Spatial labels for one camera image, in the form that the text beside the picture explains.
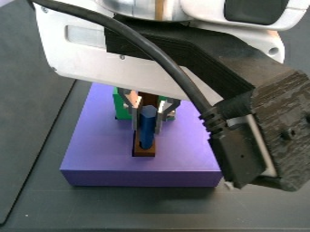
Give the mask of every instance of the blue cylinder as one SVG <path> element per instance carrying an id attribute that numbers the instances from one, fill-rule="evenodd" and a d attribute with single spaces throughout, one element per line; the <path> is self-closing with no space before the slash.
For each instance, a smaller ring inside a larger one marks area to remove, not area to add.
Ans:
<path id="1" fill-rule="evenodd" d="M 158 109 L 153 105 L 143 106 L 139 117 L 139 140 L 142 149 L 150 149 L 154 141 Z"/>

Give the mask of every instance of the dark floor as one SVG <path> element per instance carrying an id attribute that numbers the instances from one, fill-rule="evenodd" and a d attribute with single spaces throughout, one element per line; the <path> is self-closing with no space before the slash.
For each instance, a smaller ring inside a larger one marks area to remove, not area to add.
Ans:
<path id="1" fill-rule="evenodd" d="M 298 26 L 282 33 L 288 47 L 286 63 L 308 74 L 309 21 L 310 14 Z M 89 88 L 89 82 L 78 82 L 74 86 L 18 203 L 7 223 L 0 227 L 2 231 L 63 231 L 78 228 L 81 231 L 90 231 L 91 228 L 121 231 L 310 230 L 310 183 L 296 193 L 256 186 L 228 190 L 224 183 L 218 188 L 71 187 L 62 177 L 59 165 Z M 6 86 L 0 86 L 0 89 L 2 92 L 11 92 Z"/>

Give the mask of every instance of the purple foam base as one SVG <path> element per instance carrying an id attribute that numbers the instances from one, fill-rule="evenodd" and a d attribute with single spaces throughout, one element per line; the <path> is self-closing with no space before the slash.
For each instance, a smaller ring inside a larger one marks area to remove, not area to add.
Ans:
<path id="1" fill-rule="evenodd" d="M 155 158 L 133 157 L 130 121 L 115 120 L 113 87 L 94 84 L 61 171 L 74 186 L 216 187 L 221 169 L 191 102 L 163 123 Z"/>

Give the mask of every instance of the green object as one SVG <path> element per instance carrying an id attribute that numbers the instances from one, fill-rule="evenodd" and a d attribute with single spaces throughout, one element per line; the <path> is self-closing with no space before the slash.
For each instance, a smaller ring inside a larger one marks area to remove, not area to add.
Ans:
<path id="1" fill-rule="evenodd" d="M 129 113 L 129 110 L 123 107 L 123 98 L 118 92 L 118 87 L 114 87 L 113 90 L 113 99 L 114 99 L 114 107 L 115 107 L 115 117 L 118 120 L 131 120 L 133 116 Z M 166 101 L 167 97 L 159 96 L 159 102 Z"/>

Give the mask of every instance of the cable connector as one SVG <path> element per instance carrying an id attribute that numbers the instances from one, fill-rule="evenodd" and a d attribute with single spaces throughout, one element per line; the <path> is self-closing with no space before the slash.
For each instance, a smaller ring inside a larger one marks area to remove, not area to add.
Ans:
<path id="1" fill-rule="evenodd" d="M 226 181 L 241 189 L 265 172 L 265 160 L 248 123 L 229 127 L 217 108 L 201 115 L 211 133 L 209 140 Z"/>

